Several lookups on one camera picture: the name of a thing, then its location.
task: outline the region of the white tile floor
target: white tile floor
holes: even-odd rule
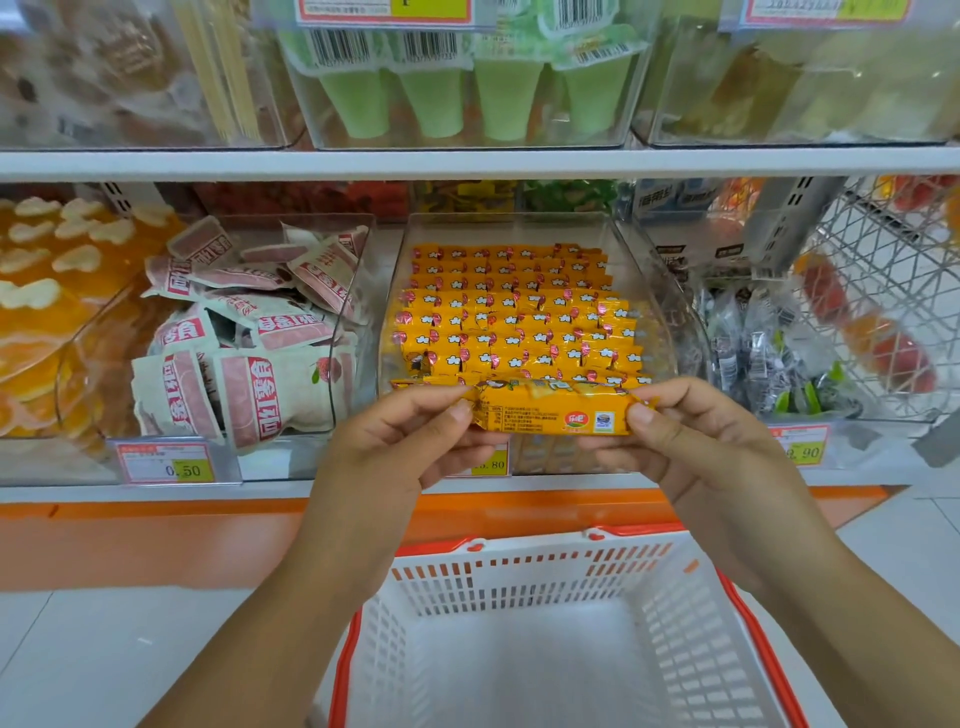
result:
[[[907,492],[841,534],[960,641],[960,498]],[[245,595],[173,587],[0,594],[0,726],[133,728]],[[810,725],[842,726],[783,633],[751,606]]]

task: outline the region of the green popsicle tube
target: green popsicle tube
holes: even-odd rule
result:
[[[373,139],[390,130],[387,93],[379,71],[323,74],[319,80],[354,139]]]
[[[633,59],[633,56],[624,56],[560,71],[570,97],[570,123],[575,133],[595,134],[613,126]]]
[[[473,72],[487,138],[497,141],[526,138],[543,66],[543,61],[474,61]]]
[[[464,129],[462,69],[407,71],[398,75],[424,136],[442,139]]]

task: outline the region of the yellow price label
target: yellow price label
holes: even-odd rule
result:
[[[212,483],[214,480],[209,460],[171,460],[170,467],[178,483]]]
[[[491,459],[486,463],[470,470],[470,474],[485,475],[487,477],[508,474],[507,451],[505,449],[497,450],[493,454],[493,457],[491,457]]]
[[[911,0],[844,0],[837,20],[898,22],[906,17]]]
[[[470,0],[390,0],[390,11],[396,19],[406,20],[470,20]]]
[[[794,443],[786,454],[794,465],[820,465],[824,459],[826,443]]]

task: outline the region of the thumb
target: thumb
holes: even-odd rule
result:
[[[644,447],[702,478],[716,482],[732,464],[730,449],[723,443],[645,404],[627,410],[627,424]]]
[[[420,429],[411,432],[390,448],[396,467],[404,474],[419,478],[446,455],[467,432],[473,420],[473,407],[457,400]]]

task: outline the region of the right hand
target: right hand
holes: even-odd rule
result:
[[[660,485],[713,563],[761,597],[816,573],[843,549],[766,425],[701,379],[634,390],[632,435],[583,437],[601,465]]]

